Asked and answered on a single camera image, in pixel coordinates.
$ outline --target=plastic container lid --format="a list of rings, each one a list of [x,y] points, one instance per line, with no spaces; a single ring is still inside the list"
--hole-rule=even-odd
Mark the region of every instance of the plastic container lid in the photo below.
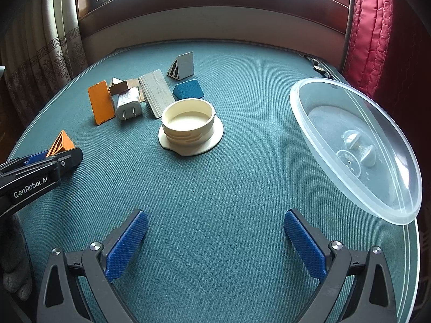
[[[326,78],[298,81],[290,104],[314,158],[346,197],[393,224],[415,219],[422,201],[419,165],[382,108]]]

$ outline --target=blue gripper pad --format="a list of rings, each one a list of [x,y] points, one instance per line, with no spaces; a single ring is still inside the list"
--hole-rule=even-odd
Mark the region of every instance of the blue gripper pad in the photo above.
[[[326,277],[325,257],[292,211],[284,216],[284,230],[307,267],[311,277]]]
[[[44,152],[40,152],[40,153],[36,153],[33,155],[30,155],[29,159],[24,163],[24,165],[29,165],[29,164],[33,164],[37,161],[41,161],[44,160],[47,157],[49,151],[44,151]]]
[[[147,232],[147,228],[147,214],[141,211],[106,257],[105,275],[110,282],[123,274],[136,248]]]

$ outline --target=gray triangular block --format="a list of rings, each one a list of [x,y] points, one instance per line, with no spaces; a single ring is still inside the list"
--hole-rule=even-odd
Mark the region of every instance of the gray triangular block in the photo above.
[[[193,74],[193,52],[177,56],[167,72],[167,76],[176,80],[182,80]]]

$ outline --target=white charger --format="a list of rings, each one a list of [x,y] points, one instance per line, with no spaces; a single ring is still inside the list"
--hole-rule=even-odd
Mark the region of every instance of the white charger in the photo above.
[[[117,117],[127,120],[142,114],[141,98],[137,87],[132,87],[118,95]]]

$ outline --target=table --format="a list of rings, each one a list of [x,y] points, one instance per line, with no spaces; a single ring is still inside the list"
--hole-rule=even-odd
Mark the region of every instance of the table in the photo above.
[[[162,149],[160,120],[147,108],[126,122],[94,124],[89,86],[166,72],[188,51],[195,65],[190,79],[199,80],[225,127],[212,151],[180,157]],[[62,129],[84,153],[59,188],[19,213],[37,285],[52,248],[82,249],[141,208],[148,233],[114,282],[140,322],[289,322],[317,286],[282,227],[285,212],[298,208],[350,249],[383,248],[398,321],[406,322],[419,275],[417,224],[395,226],[369,215],[318,166],[289,103],[292,85],[314,76],[297,53],[211,41],[121,49],[83,72],[42,110],[11,154],[48,149]],[[166,80],[172,90],[176,81]],[[103,322],[88,286],[84,291]]]

